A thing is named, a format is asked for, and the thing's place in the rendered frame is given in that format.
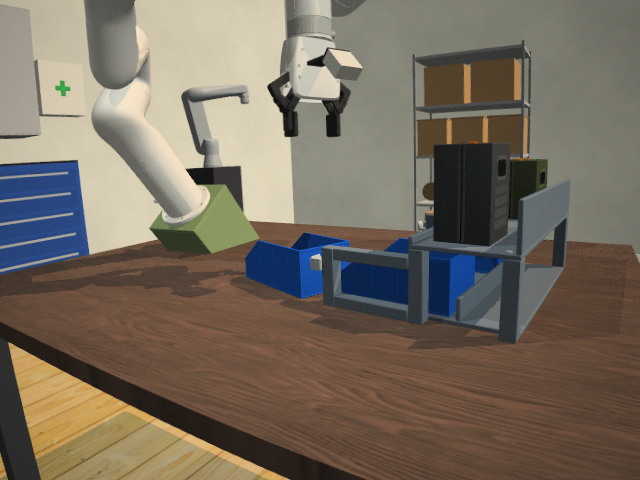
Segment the blue bin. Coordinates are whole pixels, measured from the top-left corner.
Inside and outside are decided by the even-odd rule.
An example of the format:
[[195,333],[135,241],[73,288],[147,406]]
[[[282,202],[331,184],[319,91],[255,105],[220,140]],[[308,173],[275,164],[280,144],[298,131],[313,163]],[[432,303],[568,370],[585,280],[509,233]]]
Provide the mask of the blue bin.
[[349,247],[349,241],[303,233],[291,247],[257,241],[245,258],[246,276],[300,299],[323,293],[322,270],[310,269],[311,256],[327,245]]
[[475,256],[475,272],[487,274],[502,261],[503,259]]
[[[408,254],[408,239],[384,251]],[[475,256],[429,251],[428,313],[449,317],[456,298],[475,282]],[[351,263],[341,271],[341,293],[408,304],[408,270]]]

